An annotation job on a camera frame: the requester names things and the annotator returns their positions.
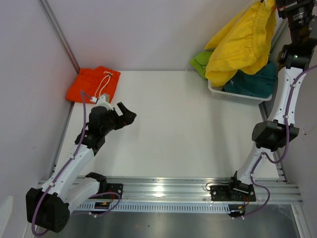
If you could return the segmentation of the yellow shorts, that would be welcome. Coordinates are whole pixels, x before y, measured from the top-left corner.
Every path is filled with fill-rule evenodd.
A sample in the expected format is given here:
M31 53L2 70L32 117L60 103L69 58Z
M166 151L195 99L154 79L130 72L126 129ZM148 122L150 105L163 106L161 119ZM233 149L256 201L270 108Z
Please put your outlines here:
M210 39L205 46L212 50L205 77L212 86L224 86L238 71L254 75L267 64L275 11L275 1L253 0Z

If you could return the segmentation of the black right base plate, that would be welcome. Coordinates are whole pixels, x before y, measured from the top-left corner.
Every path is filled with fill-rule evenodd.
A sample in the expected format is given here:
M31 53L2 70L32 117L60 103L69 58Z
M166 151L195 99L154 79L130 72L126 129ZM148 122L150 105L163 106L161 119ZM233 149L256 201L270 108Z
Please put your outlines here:
M236 188L229 185L212 185L210 186L210 190L212 201L256 201L255 190L252 185L246 188Z

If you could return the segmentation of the teal shorts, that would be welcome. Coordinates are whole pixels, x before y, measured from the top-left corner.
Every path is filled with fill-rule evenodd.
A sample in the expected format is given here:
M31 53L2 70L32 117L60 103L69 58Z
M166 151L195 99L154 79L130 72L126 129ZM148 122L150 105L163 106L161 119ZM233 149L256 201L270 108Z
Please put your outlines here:
M239 95L268 98L277 82L276 66L267 64L257 73L249 75L239 70L224 86L222 91Z

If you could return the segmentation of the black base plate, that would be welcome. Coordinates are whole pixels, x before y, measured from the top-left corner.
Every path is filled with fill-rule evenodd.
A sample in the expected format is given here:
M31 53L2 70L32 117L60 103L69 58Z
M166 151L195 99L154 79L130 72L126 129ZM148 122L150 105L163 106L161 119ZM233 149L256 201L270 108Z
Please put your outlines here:
M246 188L236 188L229 185L212 185L210 186L210 190L212 201L256 201L255 190L252 185Z
M106 192L115 192L115 193L118 193L120 197L122 197L123 188L124 188L124 185L122 183L108 183L106 187L102 187L99 189L98 194L106 193ZM106 195L102 195L101 199L112 200L112 199L117 199L117 196L115 194L106 194Z

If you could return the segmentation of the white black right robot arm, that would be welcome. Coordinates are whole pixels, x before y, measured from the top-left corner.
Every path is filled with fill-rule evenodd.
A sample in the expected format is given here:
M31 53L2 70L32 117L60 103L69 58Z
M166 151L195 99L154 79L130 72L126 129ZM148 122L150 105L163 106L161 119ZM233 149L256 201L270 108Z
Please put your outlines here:
M284 45L277 62L278 88L268 120L255 125L253 147L243 166L230 178L226 195L229 200L255 200L256 169L260 162L278 164L285 158L289 143L299 134L295 127L295 108L301 84L312 70L317 45L317 17L313 15L315 0L278 0L279 17L288 20L291 43Z

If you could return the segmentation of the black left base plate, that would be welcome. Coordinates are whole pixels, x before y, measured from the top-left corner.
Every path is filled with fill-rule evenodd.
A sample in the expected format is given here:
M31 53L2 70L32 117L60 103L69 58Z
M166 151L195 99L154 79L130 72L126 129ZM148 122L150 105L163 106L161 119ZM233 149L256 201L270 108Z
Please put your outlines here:
M102 187L99 189L98 194L106 193L106 192L115 192L115 193L118 193L120 197L122 197L123 188L124 188L124 185L122 183L108 183L106 187ZM106 195L102 195L101 199L112 200L112 199L117 199L117 196L115 194L106 194Z

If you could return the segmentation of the aluminium frame post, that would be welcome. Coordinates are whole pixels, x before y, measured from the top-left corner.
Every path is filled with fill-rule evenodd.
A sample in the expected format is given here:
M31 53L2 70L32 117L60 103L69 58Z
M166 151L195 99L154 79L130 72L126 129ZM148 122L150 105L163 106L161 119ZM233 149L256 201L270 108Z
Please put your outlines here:
M40 7L42 8L42 11L44 15L46 16L52 30L54 31L57 39L59 40L63 50L65 51L70 63L72 64L75 72L78 74L80 71L80 66L75 58L75 55L63 33L62 28L60 27L60 24L47 0L39 0L38 1Z
M275 29L273 39L271 41L271 48L270 48L271 50L274 48L276 42L278 41L278 38L284 29L284 25L285 25L284 21L278 22L276 29Z

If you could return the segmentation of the left aluminium frame post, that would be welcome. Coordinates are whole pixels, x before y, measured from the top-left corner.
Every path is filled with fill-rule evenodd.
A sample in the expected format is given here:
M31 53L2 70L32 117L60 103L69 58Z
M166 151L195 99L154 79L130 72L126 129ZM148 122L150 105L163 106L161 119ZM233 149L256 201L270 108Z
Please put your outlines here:
M80 66L75 58L75 55L63 33L62 28L60 27L60 24L47 0L39 0L38 1L40 7L42 8L42 11L44 15L46 16L52 30L54 31L57 39L59 40L63 50L65 51L70 63L72 64L75 72L78 74L80 71Z

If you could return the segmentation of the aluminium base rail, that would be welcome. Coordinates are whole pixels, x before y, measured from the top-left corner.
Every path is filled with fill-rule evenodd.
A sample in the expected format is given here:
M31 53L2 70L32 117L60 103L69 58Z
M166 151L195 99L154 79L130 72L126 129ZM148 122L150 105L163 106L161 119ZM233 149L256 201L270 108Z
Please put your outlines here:
M123 184L124 201L152 203L211 203L207 188L226 178L138 178L107 177L109 183ZM284 180L257 180L270 191L269 204L303 204L299 187Z

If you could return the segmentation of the white plastic laundry basket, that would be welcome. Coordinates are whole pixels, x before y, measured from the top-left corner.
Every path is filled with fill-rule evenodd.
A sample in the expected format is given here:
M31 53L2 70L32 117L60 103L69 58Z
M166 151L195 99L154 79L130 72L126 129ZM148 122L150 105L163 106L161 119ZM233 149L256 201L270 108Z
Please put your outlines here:
M225 101L246 104L246 105L258 105L262 102L267 102L272 99L272 95L267 98L259 98L253 96L240 95L235 93L229 93L222 91L222 87L213 87L211 82L208 80L208 89L211 92L211 96L215 99L221 99Z

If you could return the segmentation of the lime green shorts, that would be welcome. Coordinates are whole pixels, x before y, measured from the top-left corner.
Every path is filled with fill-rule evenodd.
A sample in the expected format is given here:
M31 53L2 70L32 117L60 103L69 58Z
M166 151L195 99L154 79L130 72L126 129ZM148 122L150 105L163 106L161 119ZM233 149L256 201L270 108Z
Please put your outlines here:
M190 59L190 65L203 79L206 79L206 67L212 54L213 51L203 51Z

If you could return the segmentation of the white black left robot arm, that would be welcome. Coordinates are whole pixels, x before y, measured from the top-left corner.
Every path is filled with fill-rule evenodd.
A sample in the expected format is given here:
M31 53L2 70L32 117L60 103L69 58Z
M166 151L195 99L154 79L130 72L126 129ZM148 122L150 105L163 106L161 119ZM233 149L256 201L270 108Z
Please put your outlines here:
M136 113L123 103L117 106L122 112L120 115L109 103L98 103L89 114L84 114L83 127L68 159L40 188L31 188L27 192L27 221L33 235L40 237L48 231L59 233L74 210L89 198L108 196L121 200L118 192L108 190L107 178L98 173L88 173L73 186L79 173L105 144L106 136L134 122Z

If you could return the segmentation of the right aluminium frame post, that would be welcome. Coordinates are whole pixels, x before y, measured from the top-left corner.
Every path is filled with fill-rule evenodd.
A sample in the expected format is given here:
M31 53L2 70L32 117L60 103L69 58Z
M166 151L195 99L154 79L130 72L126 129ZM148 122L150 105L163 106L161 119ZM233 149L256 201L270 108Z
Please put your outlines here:
M285 25L284 21L278 22L276 29L275 29L273 39L271 41L271 48L270 48L271 50L274 48L276 42L278 41L278 38L284 29L284 25Z

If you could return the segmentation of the orange shorts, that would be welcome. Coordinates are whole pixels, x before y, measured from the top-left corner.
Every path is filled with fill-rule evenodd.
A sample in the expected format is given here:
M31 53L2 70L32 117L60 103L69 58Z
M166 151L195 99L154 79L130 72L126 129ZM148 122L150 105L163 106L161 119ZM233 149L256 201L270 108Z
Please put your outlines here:
M70 102L82 103L81 91L90 97L98 98L102 94L107 94L108 101L111 102L121 73L103 66L97 68L81 68L76 79L66 93L66 100Z

